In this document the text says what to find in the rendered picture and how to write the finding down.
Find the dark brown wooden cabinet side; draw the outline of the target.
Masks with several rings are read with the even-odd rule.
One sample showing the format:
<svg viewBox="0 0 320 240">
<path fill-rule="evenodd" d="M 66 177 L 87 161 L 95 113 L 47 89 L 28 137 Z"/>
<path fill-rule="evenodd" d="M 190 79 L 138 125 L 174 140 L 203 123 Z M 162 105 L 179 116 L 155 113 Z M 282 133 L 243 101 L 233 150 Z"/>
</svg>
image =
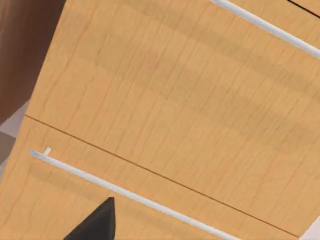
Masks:
<svg viewBox="0 0 320 240">
<path fill-rule="evenodd" d="M 66 0 L 0 0 L 0 125 L 31 97 Z"/>
</svg>

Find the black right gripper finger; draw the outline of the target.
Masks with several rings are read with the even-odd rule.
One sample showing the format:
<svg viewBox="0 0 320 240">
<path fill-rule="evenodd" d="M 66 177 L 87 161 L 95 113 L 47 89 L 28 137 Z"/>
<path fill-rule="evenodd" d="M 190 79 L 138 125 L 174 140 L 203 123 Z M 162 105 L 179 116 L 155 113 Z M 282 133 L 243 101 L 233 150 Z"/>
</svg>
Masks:
<svg viewBox="0 0 320 240">
<path fill-rule="evenodd" d="M 115 198 L 108 197 L 63 240 L 115 240 Z"/>
</svg>

